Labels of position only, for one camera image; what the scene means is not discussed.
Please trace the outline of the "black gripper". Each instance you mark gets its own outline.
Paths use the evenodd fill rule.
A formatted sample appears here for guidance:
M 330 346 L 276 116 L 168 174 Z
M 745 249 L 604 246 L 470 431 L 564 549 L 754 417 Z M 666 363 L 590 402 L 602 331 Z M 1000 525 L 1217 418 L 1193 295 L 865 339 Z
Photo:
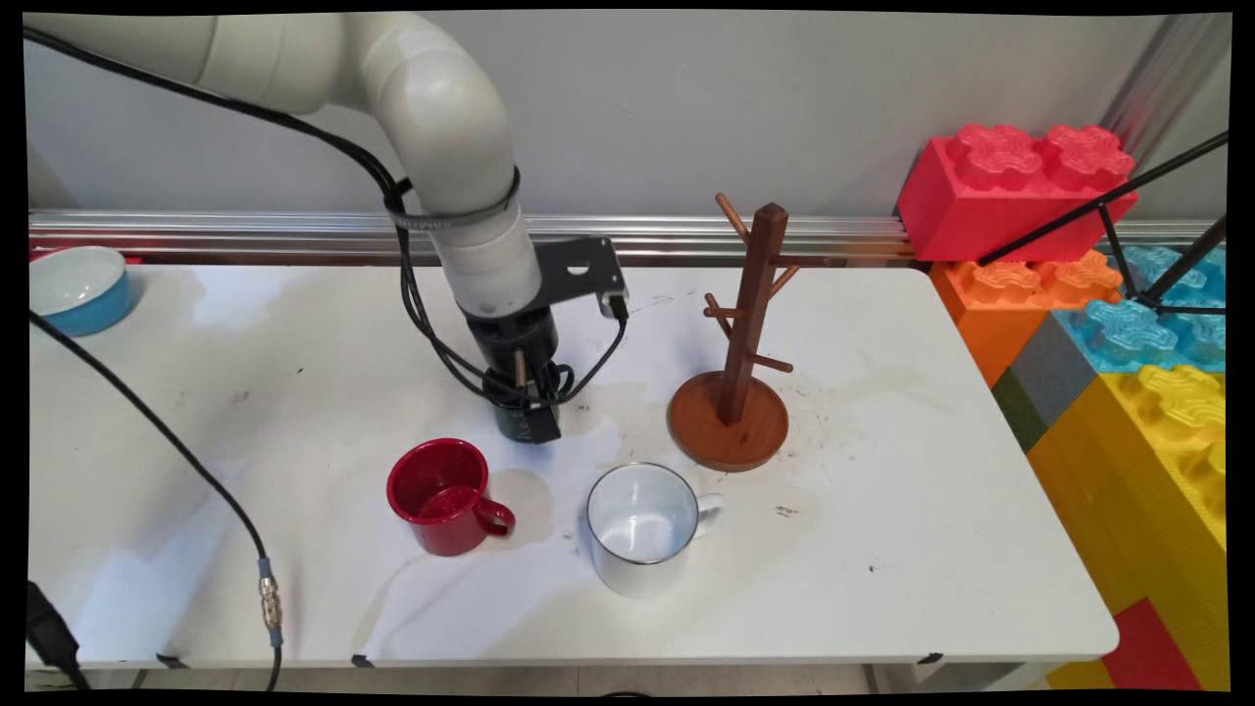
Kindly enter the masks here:
M 521 393 L 555 403 L 563 398 L 563 377 L 553 362 L 558 330 L 552 308 L 541 307 L 505 319 L 466 313 L 468 329 L 483 354 L 482 393 L 496 408 L 522 408 L 517 439 L 543 445 L 561 436 L 560 405 L 525 401 Z

